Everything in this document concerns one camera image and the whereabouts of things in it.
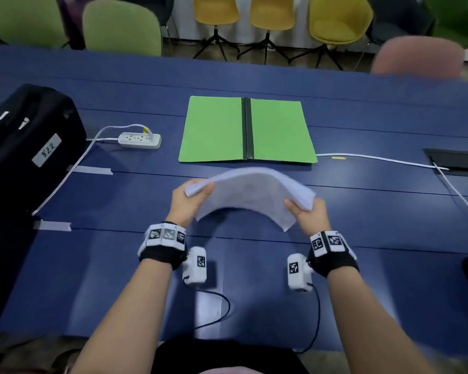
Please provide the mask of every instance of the hand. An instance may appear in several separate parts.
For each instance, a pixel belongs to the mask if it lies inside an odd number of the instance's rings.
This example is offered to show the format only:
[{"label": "hand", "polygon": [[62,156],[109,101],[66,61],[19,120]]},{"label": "hand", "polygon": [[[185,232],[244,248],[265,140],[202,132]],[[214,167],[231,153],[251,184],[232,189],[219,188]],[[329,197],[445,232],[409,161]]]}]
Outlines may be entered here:
[{"label": "hand", "polygon": [[318,232],[331,231],[324,199],[314,198],[314,205],[311,211],[302,210],[293,201],[288,199],[284,200],[284,206],[294,215],[301,229],[308,237]]},{"label": "hand", "polygon": [[172,205],[168,213],[167,222],[173,222],[181,227],[187,228],[193,221],[194,216],[201,207],[201,204],[212,194],[215,184],[210,182],[200,192],[192,197],[186,196],[186,186],[206,181],[202,178],[195,178],[183,183],[172,193]]}]

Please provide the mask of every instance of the label with number 522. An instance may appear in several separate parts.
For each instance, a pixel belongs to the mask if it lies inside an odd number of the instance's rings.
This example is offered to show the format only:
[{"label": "label with number 522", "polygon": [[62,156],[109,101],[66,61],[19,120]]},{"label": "label with number 522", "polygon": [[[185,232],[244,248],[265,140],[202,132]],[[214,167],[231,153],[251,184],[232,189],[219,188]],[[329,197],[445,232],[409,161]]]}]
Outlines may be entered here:
[{"label": "label with number 522", "polygon": [[40,168],[50,157],[53,151],[61,144],[61,138],[56,133],[48,140],[41,150],[31,159]]}]

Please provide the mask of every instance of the black chair base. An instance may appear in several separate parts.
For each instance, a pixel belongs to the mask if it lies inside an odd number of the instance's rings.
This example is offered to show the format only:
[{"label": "black chair base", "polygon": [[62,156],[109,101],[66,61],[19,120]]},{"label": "black chair base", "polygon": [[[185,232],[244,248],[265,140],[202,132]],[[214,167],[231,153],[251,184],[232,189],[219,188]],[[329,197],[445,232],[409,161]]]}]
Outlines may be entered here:
[{"label": "black chair base", "polygon": [[335,57],[333,56],[333,54],[331,53],[331,51],[329,50],[329,48],[327,48],[327,45],[326,44],[322,44],[320,45],[319,47],[316,47],[312,50],[309,50],[307,52],[304,52],[303,54],[300,54],[300,55],[297,55],[291,59],[288,59],[288,64],[291,64],[291,62],[295,59],[298,59],[298,58],[301,58],[302,56],[306,56],[308,54],[313,54],[314,52],[318,52],[319,53],[319,57],[317,59],[317,64],[315,65],[315,68],[318,68],[319,66],[319,63],[321,62],[321,59],[322,59],[322,56],[326,53],[330,58],[331,60],[336,64],[336,66],[338,67],[339,70],[343,71],[343,68],[341,67],[340,63],[335,59]]},{"label": "black chair base", "polygon": [[226,62],[227,62],[227,56],[225,56],[224,48],[222,47],[222,44],[220,44],[220,42],[223,42],[223,43],[227,44],[228,46],[231,46],[231,47],[235,48],[237,50],[237,52],[239,52],[239,48],[238,48],[237,44],[231,43],[228,40],[226,40],[225,38],[222,38],[221,36],[219,36],[218,28],[217,28],[217,26],[215,26],[215,31],[213,32],[213,36],[203,42],[203,47],[198,51],[198,53],[196,55],[194,55],[193,59],[197,58],[201,54],[201,52],[203,52],[206,49],[206,47],[208,47],[213,42],[217,43],[218,46],[220,47],[220,51],[222,51],[222,55],[224,56],[224,59],[225,59]]},{"label": "black chair base", "polygon": [[287,57],[285,55],[284,52],[282,52],[271,40],[270,40],[270,31],[267,31],[267,34],[265,35],[265,39],[262,40],[262,42],[259,42],[259,43],[253,43],[253,45],[247,49],[246,51],[243,51],[241,52],[241,54],[239,54],[237,56],[237,58],[239,59],[241,56],[243,56],[246,52],[250,52],[251,50],[254,50],[256,48],[265,48],[265,58],[263,59],[263,64],[267,64],[267,49],[268,49],[268,46],[272,47],[273,49],[275,49],[277,52],[279,52],[279,54],[281,54],[288,62],[290,61],[290,58]]}]

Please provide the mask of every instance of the power outlet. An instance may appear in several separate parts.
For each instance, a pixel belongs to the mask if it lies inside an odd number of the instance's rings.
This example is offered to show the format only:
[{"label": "power outlet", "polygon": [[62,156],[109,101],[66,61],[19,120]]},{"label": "power outlet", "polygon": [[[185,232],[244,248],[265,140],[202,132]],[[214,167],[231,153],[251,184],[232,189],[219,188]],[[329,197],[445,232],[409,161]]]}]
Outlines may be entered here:
[{"label": "power outlet", "polygon": [[158,133],[124,132],[118,137],[118,143],[126,148],[157,150],[161,146],[161,135]]}]

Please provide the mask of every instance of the dark gray chair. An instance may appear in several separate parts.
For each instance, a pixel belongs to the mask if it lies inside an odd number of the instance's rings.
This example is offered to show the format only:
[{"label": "dark gray chair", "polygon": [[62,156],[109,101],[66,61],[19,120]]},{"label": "dark gray chair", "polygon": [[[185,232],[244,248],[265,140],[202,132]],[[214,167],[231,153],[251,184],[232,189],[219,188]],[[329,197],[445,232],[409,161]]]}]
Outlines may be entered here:
[{"label": "dark gray chair", "polygon": [[366,31],[369,42],[362,51],[359,62],[371,43],[381,46],[394,37],[426,35],[433,24],[430,12],[417,0],[368,0],[368,2],[373,9],[374,18]]},{"label": "dark gray chair", "polygon": [[168,20],[170,19],[170,17],[172,18],[173,23],[175,25],[175,30],[177,31],[177,34],[178,34],[177,24],[175,23],[175,19],[173,18],[173,15],[172,15],[173,4],[175,0],[120,0],[120,1],[127,1],[133,4],[143,6],[145,8],[148,8],[154,14],[156,14],[156,17],[158,18],[160,25],[165,26],[167,28],[168,43],[170,44],[170,50],[172,51],[172,55],[173,55],[172,41],[170,39],[170,31],[168,30]]}]

